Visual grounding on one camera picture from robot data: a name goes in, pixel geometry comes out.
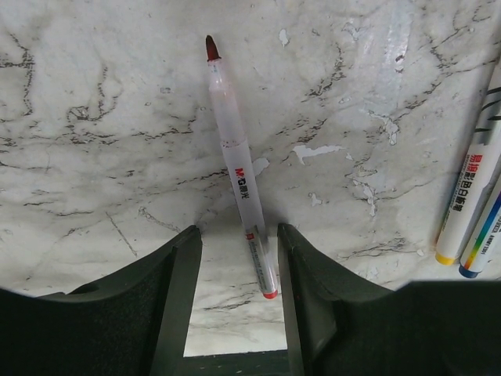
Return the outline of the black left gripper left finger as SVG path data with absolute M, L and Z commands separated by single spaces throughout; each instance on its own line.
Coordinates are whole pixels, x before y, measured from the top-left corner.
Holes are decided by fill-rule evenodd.
M 4 375 L 173 375 L 200 269 L 190 226 L 151 254 L 64 294 L 1 292 Z

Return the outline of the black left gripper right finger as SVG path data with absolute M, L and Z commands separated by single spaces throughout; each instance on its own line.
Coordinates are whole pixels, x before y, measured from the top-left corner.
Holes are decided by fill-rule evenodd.
M 497 375 L 500 284 L 413 281 L 392 291 L 277 228 L 294 375 Z

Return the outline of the white red marker pen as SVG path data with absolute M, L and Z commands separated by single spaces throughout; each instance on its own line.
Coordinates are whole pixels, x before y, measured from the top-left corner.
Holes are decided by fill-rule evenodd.
M 209 69 L 209 93 L 236 206 L 250 250 L 258 286 L 267 299 L 278 295 L 275 263 L 269 250 L 268 234 L 258 193 L 250 147 L 242 118 L 214 39 L 205 39 Z

